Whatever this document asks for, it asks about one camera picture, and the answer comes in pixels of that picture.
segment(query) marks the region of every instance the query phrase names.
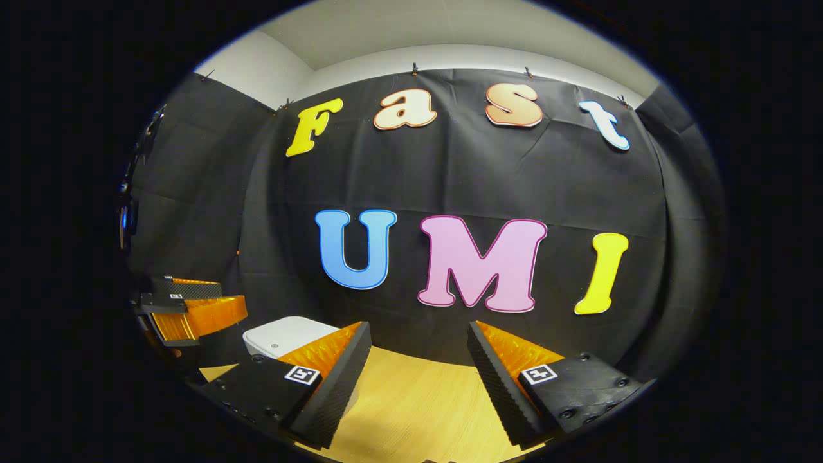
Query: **wooden table surface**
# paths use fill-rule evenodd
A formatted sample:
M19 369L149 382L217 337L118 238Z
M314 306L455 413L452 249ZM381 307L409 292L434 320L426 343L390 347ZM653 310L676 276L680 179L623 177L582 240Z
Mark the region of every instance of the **wooden table surface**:
M211 381L232 366L203 368ZM308 451L343 463L485 463L515 458L474 367L372 347L331 448Z

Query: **pink letter m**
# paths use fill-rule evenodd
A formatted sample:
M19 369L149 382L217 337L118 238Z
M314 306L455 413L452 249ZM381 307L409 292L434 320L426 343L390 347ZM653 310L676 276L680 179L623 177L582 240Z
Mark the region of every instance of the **pink letter m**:
M428 306L451 306L449 273L463 302L473 307L497 278L495 293L486 307L498 312L526 312L534 308L531 297L537 247L546 237L546 225L536 220L510 220L500 229L486 255L481 256L460 217L423 219L421 230L429 236L429 279L417 300Z

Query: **white box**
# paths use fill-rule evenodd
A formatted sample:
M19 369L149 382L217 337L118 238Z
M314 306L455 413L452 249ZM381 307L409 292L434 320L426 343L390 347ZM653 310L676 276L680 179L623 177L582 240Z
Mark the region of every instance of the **white box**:
M337 330L302 316L288 316L246 331L243 341L252 355L279 358Z

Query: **blue letter u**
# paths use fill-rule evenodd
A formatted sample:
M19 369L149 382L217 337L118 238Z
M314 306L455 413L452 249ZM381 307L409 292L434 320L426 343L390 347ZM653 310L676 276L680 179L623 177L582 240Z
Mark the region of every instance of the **blue letter u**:
M320 227L320 259L326 275L347 288L371 289L380 286L388 275L388 228L398 215L383 209L371 209L360 215L369 235L369 264L354 270L346 265L343 254L343 227L350 218L346 211L320 211L314 216Z

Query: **black curtain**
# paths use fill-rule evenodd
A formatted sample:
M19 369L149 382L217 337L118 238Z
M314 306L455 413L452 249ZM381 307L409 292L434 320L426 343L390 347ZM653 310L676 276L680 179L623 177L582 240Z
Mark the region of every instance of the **black curtain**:
M493 125L486 89L499 82L533 88L545 119L535 127ZM432 95L437 119L420 128L380 131L379 101L407 88ZM335 98L314 149L286 157L305 108ZM611 147L578 107L594 100L630 140ZM283 316L335 326L372 325L374 345L470 365L466 328L480 320L563 355L580 350L638 378L657 376L677 357L710 305L722 254L722 192L705 142L688 113L664 90L637 111L615 96L516 72L441 69L353 82L273 111L219 82L192 75L169 98L148 164L136 173L141 201L132 267L218 280L243 293L249 318L206 336L204 361L244 355L242 332ZM323 271L314 215L371 208L398 215L388 277L358 291ZM536 219L548 236L534 269L535 308L493 312L483 303L448 307L417 301L425 288L429 238L420 222L463 218L485 253L508 220ZM608 311L574 314L592 276L592 238L617 232L630 247ZM365 227L346 227L346 261L367 264Z

